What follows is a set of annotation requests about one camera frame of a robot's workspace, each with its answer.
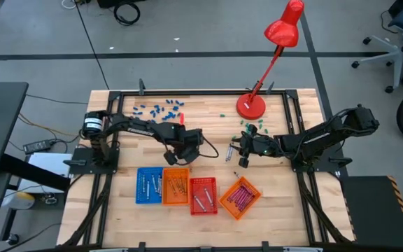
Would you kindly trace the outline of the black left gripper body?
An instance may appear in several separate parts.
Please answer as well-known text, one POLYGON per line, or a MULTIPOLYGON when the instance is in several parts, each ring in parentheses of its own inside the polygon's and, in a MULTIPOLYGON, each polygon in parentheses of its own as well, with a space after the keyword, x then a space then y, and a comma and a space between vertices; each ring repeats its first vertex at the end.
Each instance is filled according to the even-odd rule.
POLYGON ((188 165, 200 156, 199 147, 203 142, 202 129, 180 129, 176 138, 164 140, 164 159, 170 165, 188 165))

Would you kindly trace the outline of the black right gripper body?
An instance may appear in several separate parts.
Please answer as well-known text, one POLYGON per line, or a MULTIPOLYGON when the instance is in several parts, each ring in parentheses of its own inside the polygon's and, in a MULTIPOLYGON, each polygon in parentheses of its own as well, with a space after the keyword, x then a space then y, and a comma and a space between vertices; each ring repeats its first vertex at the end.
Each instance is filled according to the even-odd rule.
POLYGON ((243 168, 248 167, 248 157, 250 154, 259 156, 268 156, 271 158, 278 157, 278 144, 274 139, 267 135, 261 135, 257 133, 257 128, 254 125, 249 125, 247 128, 249 133, 241 132, 242 139, 239 142, 242 152, 239 153, 241 158, 239 159, 239 165, 243 168))

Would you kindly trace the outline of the red plastic basket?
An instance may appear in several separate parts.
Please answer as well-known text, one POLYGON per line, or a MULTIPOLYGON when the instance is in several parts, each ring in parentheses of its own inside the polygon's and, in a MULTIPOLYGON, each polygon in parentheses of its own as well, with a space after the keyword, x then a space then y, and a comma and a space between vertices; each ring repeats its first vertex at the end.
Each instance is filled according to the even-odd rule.
POLYGON ((192 216, 214 215, 218 213, 217 205, 217 184, 214 177, 191 178, 190 184, 190 214, 192 216), (213 206, 210 205, 204 188, 207 188, 213 200, 213 206), (199 205, 195 202, 194 196, 198 196, 207 212, 203 212, 199 205))

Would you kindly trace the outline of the orange plastic basket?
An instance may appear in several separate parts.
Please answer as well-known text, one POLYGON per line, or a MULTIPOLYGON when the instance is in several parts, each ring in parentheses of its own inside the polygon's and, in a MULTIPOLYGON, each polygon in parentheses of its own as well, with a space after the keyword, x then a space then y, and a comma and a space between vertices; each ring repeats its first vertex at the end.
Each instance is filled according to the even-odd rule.
POLYGON ((241 220, 243 216, 251 209, 251 207, 256 203, 256 201, 261 198, 262 193, 252 184, 250 183, 244 176, 241 176, 236 180, 236 182, 222 195, 219 199, 220 205, 237 221, 241 220), (239 186, 243 186, 250 194, 255 196, 255 200, 252 204, 248 206, 248 208, 244 211, 239 211, 239 209, 235 206, 234 202, 230 202, 227 198, 237 190, 239 186))
POLYGON ((190 203, 190 170, 188 168, 165 168, 162 174, 162 203, 164 205, 187 205, 190 203), (169 190, 169 185, 167 183, 167 179, 172 179, 174 176, 184 177, 186 180, 187 186, 187 194, 183 194, 182 192, 178 192, 178 196, 174 197, 171 191, 169 190))

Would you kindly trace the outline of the blue plastic basket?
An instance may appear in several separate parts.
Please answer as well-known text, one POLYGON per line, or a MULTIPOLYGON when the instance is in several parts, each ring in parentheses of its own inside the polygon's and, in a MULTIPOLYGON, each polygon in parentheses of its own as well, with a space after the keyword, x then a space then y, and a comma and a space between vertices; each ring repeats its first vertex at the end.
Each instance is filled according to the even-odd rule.
POLYGON ((155 180, 158 188, 158 175, 162 177, 163 168, 162 167, 140 167, 137 170, 137 177, 136 177, 136 203, 137 204, 161 204, 162 197, 159 196, 159 193, 155 193, 153 182, 151 179, 151 175, 155 175, 155 180), (147 181, 150 181, 150 200, 147 201, 146 193, 142 193, 142 176, 146 178, 147 181))

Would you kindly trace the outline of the red desk lamp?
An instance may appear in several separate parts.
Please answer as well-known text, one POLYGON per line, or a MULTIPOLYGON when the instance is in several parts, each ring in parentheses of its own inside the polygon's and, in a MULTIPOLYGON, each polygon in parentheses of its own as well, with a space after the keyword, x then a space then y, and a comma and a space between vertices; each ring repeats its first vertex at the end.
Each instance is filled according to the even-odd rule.
POLYGON ((253 90, 241 95, 236 102, 236 111, 242 118, 256 120, 264 115, 266 103, 258 92, 283 51, 286 48, 294 48, 298 44, 299 30, 297 23, 303 12, 304 2, 302 0, 289 0, 282 16, 265 29, 264 36, 276 45, 276 49, 269 66, 253 90))

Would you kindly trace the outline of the black power adapter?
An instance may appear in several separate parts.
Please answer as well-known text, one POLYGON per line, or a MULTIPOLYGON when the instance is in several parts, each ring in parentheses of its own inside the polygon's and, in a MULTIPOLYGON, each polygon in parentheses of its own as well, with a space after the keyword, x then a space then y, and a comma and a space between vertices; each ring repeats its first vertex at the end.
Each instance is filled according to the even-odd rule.
POLYGON ((49 151, 55 145, 55 143, 55 139, 35 141, 25 144, 22 149, 26 155, 30 155, 37 152, 49 151))

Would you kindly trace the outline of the black floor box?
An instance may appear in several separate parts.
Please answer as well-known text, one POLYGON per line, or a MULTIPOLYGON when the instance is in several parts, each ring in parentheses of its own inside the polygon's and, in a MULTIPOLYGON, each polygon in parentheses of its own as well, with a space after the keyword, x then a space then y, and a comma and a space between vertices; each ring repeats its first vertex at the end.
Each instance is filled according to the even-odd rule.
POLYGON ((138 2, 138 1, 145 1, 145 0, 97 0, 97 3, 100 8, 112 8, 122 2, 138 2))

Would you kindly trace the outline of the white office chair blue seat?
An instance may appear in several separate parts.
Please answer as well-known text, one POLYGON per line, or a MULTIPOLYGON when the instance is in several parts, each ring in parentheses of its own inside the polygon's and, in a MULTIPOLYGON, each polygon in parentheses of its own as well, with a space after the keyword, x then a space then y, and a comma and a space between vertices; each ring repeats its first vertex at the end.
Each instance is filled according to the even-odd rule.
MULTIPOLYGON (((402 36, 403 42, 403 0, 396 0, 395 3, 387 10, 387 12, 391 17, 391 21, 388 23, 387 27, 382 27, 386 30, 388 30, 390 27, 396 28, 397 33, 402 36)), ((356 69, 361 64, 368 62, 385 62, 387 67, 393 66, 393 84, 388 85, 385 88, 386 93, 392 93, 399 87, 401 81, 403 67, 403 44, 401 46, 397 46, 389 42, 388 39, 382 39, 374 35, 365 37, 362 43, 368 45, 372 41, 383 46, 386 49, 386 53, 356 60, 351 64, 351 67, 356 69)))

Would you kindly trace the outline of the white yellow bundle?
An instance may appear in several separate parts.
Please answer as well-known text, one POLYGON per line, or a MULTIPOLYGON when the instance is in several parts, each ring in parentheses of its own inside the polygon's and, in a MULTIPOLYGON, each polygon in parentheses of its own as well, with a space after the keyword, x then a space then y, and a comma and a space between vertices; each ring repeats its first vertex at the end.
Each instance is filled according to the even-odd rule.
POLYGON ((33 207, 35 197, 25 192, 11 192, 3 199, 2 206, 15 210, 28 210, 33 207))

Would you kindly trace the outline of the black aluminium table frame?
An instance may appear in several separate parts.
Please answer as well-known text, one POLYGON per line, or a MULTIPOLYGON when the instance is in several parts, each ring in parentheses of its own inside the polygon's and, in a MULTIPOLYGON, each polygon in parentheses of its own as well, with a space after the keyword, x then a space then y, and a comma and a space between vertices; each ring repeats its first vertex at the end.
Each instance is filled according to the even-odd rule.
POLYGON ((238 164, 233 154, 225 161, 233 136, 245 127, 237 115, 237 90, 148 90, 144 95, 132 92, 123 100, 110 99, 108 91, 94 90, 90 94, 91 111, 111 108, 131 115, 133 107, 154 105, 170 110, 166 99, 185 103, 181 113, 185 126, 201 128, 207 143, 202 156, 190 166, 190 176, 214 177, 217 194, 223 195, 244 176, 262 196, 241 220, 235 220, 224 208, 214 215, 192 216, 188 205, 137 204, 136 173, 140 167, 165 167, 164 146, 156 140, 137 134, 119 136, 120 160, 111 180, 108 205, 96 215, 90 241, 101 240, 106 248, 137 247, 222 247, 260 246, 262 242, 278 245, 306 245, 310 238, 320 241, 324 232, 314 213, 305 214, 299 193, 297 175, 284 158, 253 155, 248 168, 238 164))

